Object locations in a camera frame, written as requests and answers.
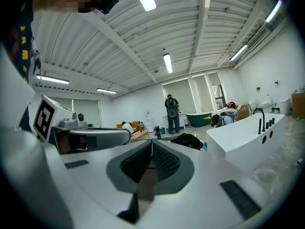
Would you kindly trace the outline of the white toilet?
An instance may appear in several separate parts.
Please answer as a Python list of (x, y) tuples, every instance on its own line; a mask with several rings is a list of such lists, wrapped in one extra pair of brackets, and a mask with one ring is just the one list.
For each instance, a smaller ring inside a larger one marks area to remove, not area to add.
[(282, 98), (279, 100), (279, 111), (283, 115), (287, 115), (290, 111), (290, 98)]
[(271, 95), (268, 94), (262, 99), (261, 107), (265, 113), (272, 112), (273, 103), (272, 103)]

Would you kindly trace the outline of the wooden coffee table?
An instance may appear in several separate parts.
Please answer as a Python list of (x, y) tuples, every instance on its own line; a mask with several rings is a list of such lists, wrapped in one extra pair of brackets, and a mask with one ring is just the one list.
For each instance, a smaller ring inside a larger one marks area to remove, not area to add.
[(132, 134), (129, 142), (133, 143), (136, 141), (147, 140), (149, 138), (148, 130), (140, 130)]

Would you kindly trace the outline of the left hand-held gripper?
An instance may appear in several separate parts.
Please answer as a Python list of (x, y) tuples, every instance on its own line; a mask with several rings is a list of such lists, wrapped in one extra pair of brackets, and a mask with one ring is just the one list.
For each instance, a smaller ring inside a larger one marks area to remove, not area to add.
[(56, 146), (60, 154), (73, 151), (96, 151), (129, 142), (131, 132), (126, 129), (85, 127), (84, 115), (42, 96), (33, 128), (45, 143)]

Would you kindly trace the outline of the window with roller blind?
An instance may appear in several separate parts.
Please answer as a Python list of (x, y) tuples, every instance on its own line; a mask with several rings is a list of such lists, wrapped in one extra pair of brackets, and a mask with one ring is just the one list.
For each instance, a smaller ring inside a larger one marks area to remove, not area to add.
[(73, 110), (82, 113), (87, 124), (93, 124), (94, 127), (101, 126), (98, 101), (73, 99)]
[(180, 111), (186, 114), (197, 113), (193, 94), (190, 88), (189, 80), (182, 79), (180, 81), (168, 83), (162, 85), (163, 94), (165, 97), (171, 94), (175, 98), (180, 106)]

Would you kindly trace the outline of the white cabinet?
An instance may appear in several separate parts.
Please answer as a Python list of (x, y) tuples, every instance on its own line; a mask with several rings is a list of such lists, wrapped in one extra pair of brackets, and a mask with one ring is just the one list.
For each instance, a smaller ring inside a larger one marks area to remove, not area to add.
[(150, 115), (149, 111), (145, 112), (145, 127), (149, 133), (153, 132), (153, 127), (152, 127), (152, 123), (151, 123), (151, 115)]

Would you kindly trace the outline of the white bathtub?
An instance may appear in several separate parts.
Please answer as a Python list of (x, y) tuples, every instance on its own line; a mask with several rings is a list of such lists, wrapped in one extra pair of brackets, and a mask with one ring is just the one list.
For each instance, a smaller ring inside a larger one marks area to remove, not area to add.
[(246, 173), (267, 161), (284, 144), (285, 116), (265, 114), (271, 126), (265, 131), (257, 113), (235, 123), (206, 131), (207, 151), (223, 158)]

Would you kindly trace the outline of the brown cardboard box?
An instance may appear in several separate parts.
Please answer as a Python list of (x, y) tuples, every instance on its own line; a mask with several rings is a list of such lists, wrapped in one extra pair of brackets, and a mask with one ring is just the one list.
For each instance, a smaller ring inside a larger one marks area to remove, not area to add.
[(292, 97), (292, 117), (305, 119), (305, 92), (295, 93)]

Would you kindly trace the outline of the black bathtub faucet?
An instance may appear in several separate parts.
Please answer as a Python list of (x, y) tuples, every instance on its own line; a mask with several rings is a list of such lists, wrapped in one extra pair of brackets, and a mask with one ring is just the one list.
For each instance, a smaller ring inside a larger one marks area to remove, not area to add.
[(275, 124), (275, 118), (267, 116), (262, 108), (254, 109), (252, 115), (255, 115), (256, 113), (261, 114), (261, 117), (259, 118), (258, 122), (258, 134), (260, 135), (262, 132), (265, 132)]

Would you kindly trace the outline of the black cloth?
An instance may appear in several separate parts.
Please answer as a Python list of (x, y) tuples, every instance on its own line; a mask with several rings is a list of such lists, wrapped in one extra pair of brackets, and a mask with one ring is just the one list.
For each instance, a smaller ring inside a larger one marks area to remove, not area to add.
[(194, 135), (182, 133), (170, 141), (171, 143), (183, 145), (189, 148), (200, 150), (203, 148), (203, 143)]

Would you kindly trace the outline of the navy shirt with yellow print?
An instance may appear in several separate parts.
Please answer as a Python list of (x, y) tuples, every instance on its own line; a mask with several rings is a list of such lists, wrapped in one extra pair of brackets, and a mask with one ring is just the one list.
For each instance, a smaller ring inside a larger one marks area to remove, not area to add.
[(33, 0), (24, 0), (14, 8), (11, 20), (2, 26), (0, 42), (19, 77), (29, 85), (32, 76), (31, 57), (33, 54)]

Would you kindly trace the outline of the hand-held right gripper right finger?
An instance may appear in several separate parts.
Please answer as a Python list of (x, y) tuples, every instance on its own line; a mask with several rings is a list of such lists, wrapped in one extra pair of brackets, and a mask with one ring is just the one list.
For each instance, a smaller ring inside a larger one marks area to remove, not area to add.
[(227, 160), (166, 141), (152, 146), (174, 158), (174, 173), (154, 187), (140, 229), (256, 229), (271, 217), (265, 189)]

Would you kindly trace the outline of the orange sofa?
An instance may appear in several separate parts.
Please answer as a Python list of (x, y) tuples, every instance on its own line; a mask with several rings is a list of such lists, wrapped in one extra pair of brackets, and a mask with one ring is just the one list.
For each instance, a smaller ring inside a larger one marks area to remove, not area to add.
[[(138, 128), (138, 125), (140, 124), (140, 121), (128, 122), (128, 124), (129, 124), (133, 129), (137, 129), (137, 128)], [(117, 127), (117, 128), (122, 128), (122, 124), (117, 124), (116, 127)]]

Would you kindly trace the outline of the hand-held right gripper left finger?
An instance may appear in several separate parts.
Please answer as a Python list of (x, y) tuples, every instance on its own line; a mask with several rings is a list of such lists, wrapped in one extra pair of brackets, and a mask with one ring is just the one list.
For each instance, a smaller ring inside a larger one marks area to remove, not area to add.
[(126, 158), (150, 145), (138, 141), (99, 151), (59, 155), (51, 144), (44, 152), (57, 191), (65, 203), (71, 229), (152, 229), (144, 219), (128, 222), (118, 215), (131, 209), (136, 183), (111, 160)]

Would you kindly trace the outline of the green bathtub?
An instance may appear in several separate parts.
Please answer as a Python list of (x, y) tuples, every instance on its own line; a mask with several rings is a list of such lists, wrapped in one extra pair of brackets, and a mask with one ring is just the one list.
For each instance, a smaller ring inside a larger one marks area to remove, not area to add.
[(198, 113), (198, 114), (186, 114), (186, 117), (189, 121), (191, 127), (203, 127), (207, 125), (211, 125), (211, 112)]

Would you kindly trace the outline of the ceiling air vent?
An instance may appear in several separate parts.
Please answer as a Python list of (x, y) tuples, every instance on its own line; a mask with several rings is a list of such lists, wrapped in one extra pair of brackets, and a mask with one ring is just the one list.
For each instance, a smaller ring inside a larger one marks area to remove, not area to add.
[(247, 43), (247, 49), (249, 51), (254, 50), (271, 32), (271, 25), (266, 22)]

